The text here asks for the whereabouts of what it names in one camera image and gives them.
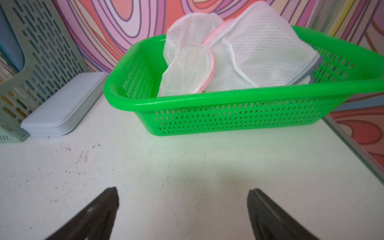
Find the mesh laundry bag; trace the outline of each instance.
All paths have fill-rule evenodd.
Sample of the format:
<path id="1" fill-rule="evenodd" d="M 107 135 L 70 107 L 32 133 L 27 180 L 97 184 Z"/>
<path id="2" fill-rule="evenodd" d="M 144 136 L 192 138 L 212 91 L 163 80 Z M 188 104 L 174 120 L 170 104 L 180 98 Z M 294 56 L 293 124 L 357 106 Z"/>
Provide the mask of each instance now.
<path id="1" fill-rule="evenodd" d="M 322 61 L 320 55 L 301 41 L 288 22 L 265 2 L 252 4 L 233 20 L 223 22 L 217 17 L 214 13 L 199 13 L 183 17 L 171 26 L 164 47 L 169 68 L 163 75 L 159 96 L 307 84 L 310 73 Z M 191 60 L 178 59 L 178 64 L 169 64 L 176 60 L 174 55 L 190 43 L 203 43 L 212 49 L 215 64 L 204 67 L 213 69 L 199 69 L 200 65 L 189 64 Z M 192 58 L 185 54 L 188 52 L 183 53 L 182 59 Z M 179 85 L 184 86 L 182 91 L 173 88 L 169 91 L 171 95 L 164 95 L 166 88 L 172 87 L 170 83 L 178 81 L 178 76 L 184 84 Z"/>
<path id="2" fill-rule="evenodd" d="M 179 18 L 167 31 L 163 55 L 168 66 L 180 49 L 202 44 L 223 22 L 215 13 L 189 13 Z"/>
<path id="3" fill-rule="evenodd" d="M 306 84 L 322 61 L 286 20 L 256 2 L 205 42 L 216 57 L 205 92 Z"/>
<path id="4" fill-rule="evenodd" d="M 181 49 L 162 76 L 158 97 L 201 93 L 212 79 L 215 57 L 205 45 Z"/>

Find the swirly pattern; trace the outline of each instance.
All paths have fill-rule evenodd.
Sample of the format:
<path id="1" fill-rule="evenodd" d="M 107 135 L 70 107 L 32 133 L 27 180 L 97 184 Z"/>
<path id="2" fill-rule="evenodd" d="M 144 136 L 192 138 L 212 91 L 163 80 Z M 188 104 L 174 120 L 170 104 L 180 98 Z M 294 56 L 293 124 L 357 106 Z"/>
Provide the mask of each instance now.
<path id="1" fill-rule="evenodd" d="M 384 167 L 384 105 L 337 111 L 331 117 Z"/>
<path id="2" fill-rule="evenodd" d="M 91 71 L 111 72 L 129 47 L 164 34 L 191 12 L 240 15 L 258 0 L 53 0 Z M 266 0 L 294 25 L 304 26 L 316 0 Z"/>

